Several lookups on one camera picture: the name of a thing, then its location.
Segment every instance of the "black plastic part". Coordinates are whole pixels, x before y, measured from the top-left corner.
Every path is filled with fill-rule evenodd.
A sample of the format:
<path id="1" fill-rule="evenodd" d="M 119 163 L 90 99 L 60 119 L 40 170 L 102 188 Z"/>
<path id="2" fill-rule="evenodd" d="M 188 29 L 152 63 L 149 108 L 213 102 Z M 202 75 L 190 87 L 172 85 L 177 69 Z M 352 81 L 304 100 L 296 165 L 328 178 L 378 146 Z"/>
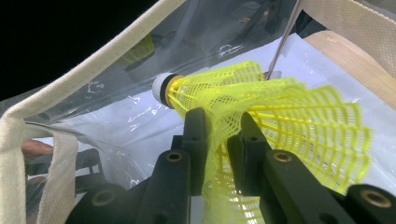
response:
<path id="1" fill-rule="evenodd" d="M 202 193 L 208 151 L 207 137 L 205 111 L 202 108 L 188 111 L 184 124 L 182 148 L 191 156 L 191 196 L 198 196 Z"/>
<path id="2" fill-rule="evenodd" d="M 163 84 L 161 85 L 161 89 L 160 89 L 160 100 L 161 100 L 161 103 L 163 103 L 163 105 L 166 105 L 166 106 L 168 106 L 168 107 L 172 107 L 171 105 L 168 105 L 168 103 L 166 103 L 166 87 L 168 86 L 168 84 L 169 84 L 169 81 L 173 78 L 173 77 L 176 77 L 177 76 L 177 74 L 172 74 L 172 75 L 169 75 L 168 77 L 166 77 L 164 80 L 163 80 Z"/>
<path id="3" fill-rule="evenodd" d="M 118 185 L 97 186 L 82 197 L 66 223 L 115 223 L 125 194 L 125 190 Z"/>
<path id="4" fill-rule="evenodd" d="M 345 202 L 345 199 L 346 199 L 346 196 L 344 195 L 344 194 L 340 194 L 340 193 L 338 193 L 338 192 L 335 192 L 334 190 L 332 190 L 332 189 L 328 189 L 328 188 L 325 188 L 327 191 L 329 191 L 330 192 L 330 194 L 334 197 L 334 199 L 341 205 L 341 206 L 344 206 L 344 202 Z"/>
<path id="5" fill-rule="evenodd" d="M 265 175 L 260 178 L 260 186 L 262 187 L 262 195 L 260 197 L 260 210 L 265 223 L 284 224 L 288 223 L 282 206 L 277 199 L 274 190 L 271 188 L 269 181 Z"/>
<path id="6" fill-rule="evenodd" d="M 344 206 L 358 223 L 396 223 L 396 198 L 374 186 L 350 187 Z"/>
<path id="7" fill-rule="evenodd" d="M 122 203 L 123 207 L 115 223 L 135 223 L 150 179 L 151 177 L 127 190 Z"/>
<path id="8" fill-rule="evenodd" d="M 87 192 L 104 183 L 106 180 L 103 173 L 76 176 L 76 194 Z"/>
<path id="9" fill-rule="evenodd" d="M 183 148 L 183 135 L 174 135 L 172 139 L 171 149 L 181 149 Z"/>
<path id="10" fill-rule="evenodd" d="M 27 175 L 43 175 L 49 172 L 52 155 L 34 156 L 25 158 Z M 76 157 L 76 170 L 89 168 L 92 174 L 92 167 L 98 165 L 99 172 L 102 173 L 102 164 L 100 162 L 99 152 L 95 148 L 79 152 Z"/>
<path id="11" fill-rule="evenodd" d="M 160 155 L 135 223 L 190 222 L 191 159 L 184 150 L 169 150 Z"/>
<path id="12" fill-rule="evenodd" d="M 268 151 L 262 170 L 289 223 L 355 223 L 294 154 Z"/>
<path id="13" fill-rule="evenodd" d="M 248 113 L 241 118 L 240 134 L 228 140 L 227 148 L 236 189 L 244 196 L 260 196 L 262 193 L 258 177 L 260 165 L 265 153 L 271 148 Z"/>

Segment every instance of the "bag handle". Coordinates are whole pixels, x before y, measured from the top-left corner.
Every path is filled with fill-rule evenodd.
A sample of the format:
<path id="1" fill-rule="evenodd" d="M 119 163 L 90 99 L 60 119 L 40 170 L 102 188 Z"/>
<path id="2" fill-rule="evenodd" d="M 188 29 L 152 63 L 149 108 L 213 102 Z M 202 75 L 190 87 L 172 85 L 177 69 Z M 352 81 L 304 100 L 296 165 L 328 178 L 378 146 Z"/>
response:
<path id="1" fill-rule="evenodd" d="M 366 51 L 396 78 L 396 21 L 354 0 L 302 0 L 301 9 Z"/>
<path id="2" fill-rule="evenodd" d="M 71 133 L 51 131 L 52 161 L 41 197 L 37 223 L 65 223 L 75 203 L 78 140 Z"/>

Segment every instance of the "clear plastic bag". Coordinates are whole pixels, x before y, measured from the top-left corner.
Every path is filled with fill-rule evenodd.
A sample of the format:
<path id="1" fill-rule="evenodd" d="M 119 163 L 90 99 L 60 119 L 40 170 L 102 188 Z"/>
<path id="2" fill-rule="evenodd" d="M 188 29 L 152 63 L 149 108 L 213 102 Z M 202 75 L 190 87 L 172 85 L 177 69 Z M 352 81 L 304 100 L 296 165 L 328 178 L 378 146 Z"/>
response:
<path id="1" fill-rule="evenodd" d="M 333 85 L 347 101 L 361 104 L 364 123 L 375 132 L 371 151 L 374 162 L 363 182 L 396 194 L 396 167 L 393 165 L 396 130 L 391 126 L 396 121 L 394 95 L 388 93 L 384 98 L 381 93 L 378 97 L 377 89 L 367 87 L 360 79 L 352 77 L 344 64 L 333 62 L 322 49 L 312 47 L 315 44 L 308 38 L 326 32 L 343 33 L 347 26 L 331 31 L 326 24 L 320 23 L 323 18 L 316 21 L 308 16 L 313 10 L 308 4 L 312 2 L 186 1 L 96 78 L 59 104 L 34 113 L 24 121 L 74 134 L 78 139 L 78 152 L 96 148 L 106 182 L 130 189 L 151 175 L 158 156 L 170 148 L 172 137 L 183 132 L 183 120 L 177 112 L 161 105 L 152 96 L 153 79 L 164 72 L 193 76 L 253 60 L 261 65 L 263 72 L 271 73 L 271 78 L 295 77 L 309 88 Z M 307 9 L 308 15 L 301 9 Z M 319 7 L 317 13 L 321 10 L 326 8 Z M 363 20 L 370 13 L 372 11 L 366 10 L 357 18 Z M 394 16 L 389 11 L 385 14 L 390 20 Z M 325 43 L 339 42 L 325 36 Z M 376 44 L 384 45 L 393 41 L 392 38 L 395 39 L 394 33 L 387 33 L 382 40 L 377 39 Z M 390 50 L 390 56 L 394 57 L 395 53 Z M 387 69 L 390 75 L 384 77 L 390 80 L 388 83 L 395 82 L 394 71 Z M 24 96 L 1 102 L 3 110 L 21 98 Z M 77 171 L 76 176 L 86 173 L 87 170 Z M 26 199 L 28 218 L 38 208 L 42 187 L 35 190 L 28 187 L 31 192 Z M 202 218 L 202 202 L 200 199 L 194 202 L 192 206 L 196 209 L 193 209 L 191 220 L 198 222 Z M 262 222 L 257 214 L 250 215 L 241 218 L 246 222 Z M 220 216 L 216 221 L 242 220 L 231 218 Z"/>

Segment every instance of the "canvas bag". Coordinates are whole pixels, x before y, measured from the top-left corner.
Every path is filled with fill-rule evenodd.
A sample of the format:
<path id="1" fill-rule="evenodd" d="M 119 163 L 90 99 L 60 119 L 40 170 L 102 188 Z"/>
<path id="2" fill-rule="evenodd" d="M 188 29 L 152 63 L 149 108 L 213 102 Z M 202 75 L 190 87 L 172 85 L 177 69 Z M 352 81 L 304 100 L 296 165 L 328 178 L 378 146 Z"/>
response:
<path id="1" fill-rule="evenodd" d="M 176 10 L 183 2 L 182 1 L 160 1 L 147 13 L 142 15 L 130 27 L 124 30 L 121 34 L 115 37 L 103 48 L 94 53 L 89 59 L 81 63 L 72 71 L 54 81 L 48 87 L 41 90 L 28 99 L 11 107 L 1 119 L 1 204 L 2 207 L 8 207 L 8 210 L 2 209 L 0 219 L 5 222 L 24 222 L 26 220 L 24 214 L 25 198 L 25 177 L 23 170 L 23 158 L 20 151 L 21 141 L 33 137 L 40 137 L 43 131 L 37 130 L 37 127 L 32 127 L 25 124 L 24 119 L 33 117 L 41 112 L 54 107 L 59 104 L 68 95 L 78 91 L 83 85 L 89 83 L 94 77 L 105 71 L 111 64 L 113 64 L 119 57 L 121 57 L 128 49 L 143 39 L 154 27 L 165 19 L 171 12 Z M 354 1 L 299 1 L 297 11 L 303 9 L 315 20 L 319 21 L 330 30 L 339 35 L 343 35 L 370 55 L 372 55 L 391 76 L 395 77 L 394 60 L 395 60 L 395 22 L 383 15 L 372 11 L 368 7 L 354 2 Z M 291 23 L 296 19 L 298 13 L 291 14 Z M 356 29 L 349 29 L 350 21 L 354 24 Z M 48 132 L 52 133 L 54 138 L 54 146 L 56 157 L 70 157 L 73 158 L 74 153 L 77 152 L 77 139 L 73 136 L 73 131 L 67 129 L 52 130 L 47 127 Z M 73 160 L 70 162 L 70 170 L 73 170 Z M 70 175 L 64 176 L 65 180 L 71 181 Z M 67 198 L 71 195 L 70 189 L 62 190 Z M 69 210 L 72 209 L 73 199 L 64 200 L 60 195 L 59 202 L 65 203 L 59 206 L 63 209 L 55 209 L 53 212 L 46 212 L 40 216 L 41 222 L 63 222 Z M 43 208 L 46 208 L 46 203 L 41 203 Z"/>

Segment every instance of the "background shuttlecock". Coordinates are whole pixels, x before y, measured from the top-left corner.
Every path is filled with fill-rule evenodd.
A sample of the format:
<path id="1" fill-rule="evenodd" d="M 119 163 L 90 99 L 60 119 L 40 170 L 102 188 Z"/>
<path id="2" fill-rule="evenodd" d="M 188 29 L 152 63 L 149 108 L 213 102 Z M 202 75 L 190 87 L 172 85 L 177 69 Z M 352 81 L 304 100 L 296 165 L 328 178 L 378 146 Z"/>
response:
<path id="1" fill-rule="evenodd" d="M 119 58 L 118 63 L 125 66 L 126 70 L 131 70 L 149 58 L 155 51 L 155 46 L 151 35 L 145 36 L 133 48 L 129 49 L 122 57 Z"/>
<path id="2" fill-rule="evenodd" d="M 309 90 L 294 78 L 266 81 L 260 65 L 252 61 L 159 80 L 161 85 L 153 85 L 158 100 L 182 118 L 202 107 L 210 120 L 203 187 L 209 223 L 262 220 L 258 198 L 236 194 L 226 148 L 227 139 L 240 131 L 246 111 L 272 148 L 299 156 L 328 188 L 343 193 L 368 171 L 371 130 L 362 124 L 359 105 L 344 102 L 331 86 Z"/>

